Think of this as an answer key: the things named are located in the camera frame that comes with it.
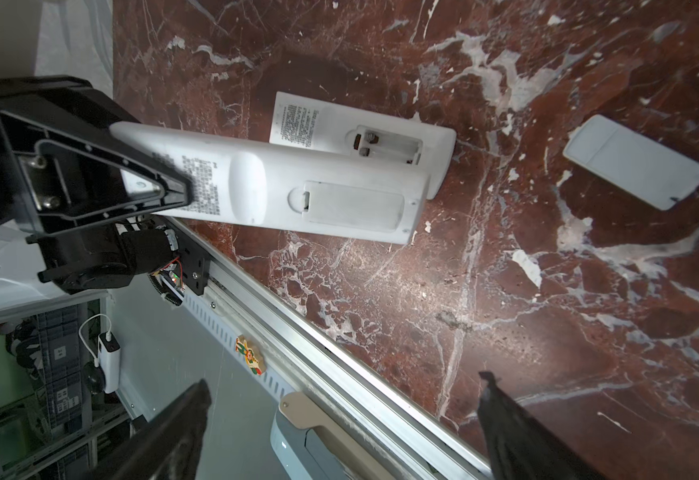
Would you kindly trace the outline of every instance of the bolt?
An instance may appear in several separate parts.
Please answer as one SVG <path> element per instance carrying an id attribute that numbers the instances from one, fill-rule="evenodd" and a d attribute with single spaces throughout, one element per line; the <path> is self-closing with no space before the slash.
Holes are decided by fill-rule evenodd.
<path id="1" fill-rule="evenodd" d="M 46 158 L 41 157 L 40 155 L 36 157 L 24 157 L 24 161 L 30 167 L 37 168 L 38 170 L 42 170 L 48 166 L 48 161 L 46 160 Z"/>
<path id="2" fill-rule="evenodd" d="M 62 199 L 53 195 L 40 197 L 40 205 L 47 210 L 56 210 L 62 205 Z"/>

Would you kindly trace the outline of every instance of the marble countertop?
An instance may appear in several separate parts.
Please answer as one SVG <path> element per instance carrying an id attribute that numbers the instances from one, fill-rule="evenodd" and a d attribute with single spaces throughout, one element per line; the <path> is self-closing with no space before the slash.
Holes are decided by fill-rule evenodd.
<path id="1" fill-rule="evenodd" d="M 444 125 L 411 245 L 191 222 L 485 453 L 480 370 L 609 478 L 699 478 L 699 188 L 566 160 L 603 114 L 699 161 L 699 2 L 114 1 L 114 97 L 267 141 L 277 91 Z"/>

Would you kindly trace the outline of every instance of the gray floor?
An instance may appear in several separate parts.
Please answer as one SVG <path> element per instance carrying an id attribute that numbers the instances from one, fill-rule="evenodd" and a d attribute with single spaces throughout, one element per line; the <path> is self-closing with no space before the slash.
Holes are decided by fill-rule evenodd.
<path id="1" fill-rule="evenodd" d="M 145 275 L 112 295 L 122 385 L 147 418 L 192 383 L 208 382 L 214 404 L 198 478 L 288 478 L 270 447 L 278 405 L 250 372 L 183 307 L 161 300 Z"/>

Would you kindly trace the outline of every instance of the white charging cable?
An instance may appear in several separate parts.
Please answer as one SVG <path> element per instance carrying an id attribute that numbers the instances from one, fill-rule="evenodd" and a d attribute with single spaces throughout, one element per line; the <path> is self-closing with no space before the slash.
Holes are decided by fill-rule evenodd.
<path id="1" fill-rule="evenodd" d="M 105 335 L 105 339 L 109 342 L 112 340 L 112 319 L 109 316 L 106 316 L 104 313 L 97 313 L 94 316 L 90 316 L 86 319 L 85 322 L 83 322 L 80 325 L 80 328 L 78 329 L 78 336 L 80 337 L 80 341 L 83 342 L 83 345 L 86 347 L 86 349 L 91 353 L 91 356 L 94 357 L 94 366 L 99 367 L 99 357 L 94 353 L 93 350 L 91 350 L 91 347 L 88 346 L 88 342 L 86 342 L 85 339 L 83 339 L 83 327 L 86 326 L 86 323 L 90 322 L 91 320 L 94 320 L 97 316 L 103 316 L 105 319 L 109 320 L 110 322 L 110 328 L 107 330 L 107 334 Z"/>

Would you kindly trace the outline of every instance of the colorful cartoon figure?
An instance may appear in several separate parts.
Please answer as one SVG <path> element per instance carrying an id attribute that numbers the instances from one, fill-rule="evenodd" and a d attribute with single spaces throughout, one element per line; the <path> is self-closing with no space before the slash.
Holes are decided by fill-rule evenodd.
<path id="1" fill-rule="evenodd" d="M 235 351 L 246 359 L 246 365 L 251 369 L 251 372 L 256 375 L 264 373 L 265 367 L 258 349 L 248 344 L 248 340 L 244 336 L 239 336 L 235 339 Z"/>

